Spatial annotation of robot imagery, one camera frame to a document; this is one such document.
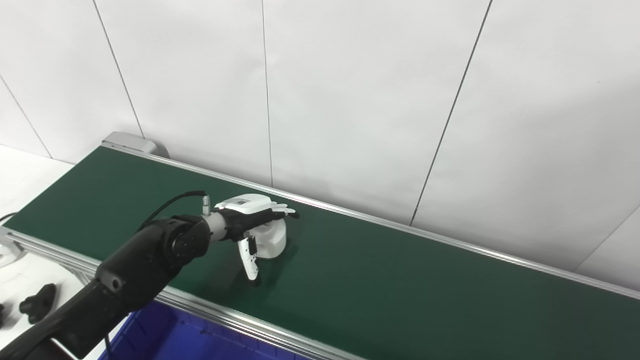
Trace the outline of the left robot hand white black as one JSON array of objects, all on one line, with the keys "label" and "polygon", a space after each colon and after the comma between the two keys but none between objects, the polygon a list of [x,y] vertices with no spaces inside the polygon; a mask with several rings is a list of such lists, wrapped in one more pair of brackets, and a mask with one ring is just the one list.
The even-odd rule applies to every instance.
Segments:
[{"label": "left robot hand white black", "polygon": [[258,286],[261,283],[258,260],[274,259],[284,252],[285,219],[299,219],[300,214],[265,194],[246,193],[217,203],[202,217],[212,241],[231,240],[237,244],[247,280]]}]

